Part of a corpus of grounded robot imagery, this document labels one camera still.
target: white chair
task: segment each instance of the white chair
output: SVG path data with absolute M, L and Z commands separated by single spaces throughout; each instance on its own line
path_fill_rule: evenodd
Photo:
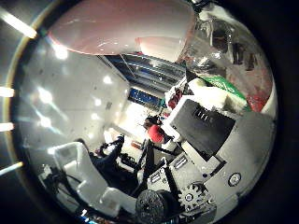
M 57 167 L 80 182 L 76 191 L 89 206 L 110 217 L 116 217 L 121 208 L 131 214 L 135 213 L 136 199 L 108 186 L 106 180 L 93 166 L 83 144 L 73 142 L 50 150 L 53 152 Z

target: gear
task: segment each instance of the gear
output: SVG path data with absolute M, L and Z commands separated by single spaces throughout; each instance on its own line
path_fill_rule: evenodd
M 180 192 L 181 193 L 178 195 L 178 201 L 181 206 L 185 207 L 186 212 L 199 207 L 202 201 L 202 191 L 198 188 L 198 186 L 191 184 L 186 188 L 181 189 Z

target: dark hair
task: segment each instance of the dark hair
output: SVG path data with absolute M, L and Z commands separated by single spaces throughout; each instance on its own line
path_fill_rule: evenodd
M 148 130 L 152 125 L 153 125 L 153 123 L 151 123 L 151 122 L 149 122 L 149 121 L 145 121 L 145 122 L 143 123 L 142 126 L 143 126 L 146 130 Z

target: fisheye lens view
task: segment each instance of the fisheye lens view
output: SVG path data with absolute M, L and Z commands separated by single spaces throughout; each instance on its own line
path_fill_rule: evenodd
M 0 3 L 3 34 L 16 33 L 3 52 L 0 130 L 17 162 L 0 175 L 25 167 L 77 223 L 215 223 L 249 196 L 275 143 L 277 86 L 225 5 L 13 9 Z

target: green object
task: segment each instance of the green object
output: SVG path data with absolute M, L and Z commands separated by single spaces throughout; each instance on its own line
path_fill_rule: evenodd
M 247 101 L 245 96 L 240 92 L 231 82 L 229 82 L 225 77 L 222 76 L 200 76 L 204 81 L 209 82 L 215 87 L 218 87 L 220 89 L 223 89 L 225 91 L 228 91 L 232 93 L 233 95 Z M 244 106 L 244 111 L 251 111 L 251 108 L 249 104 Z

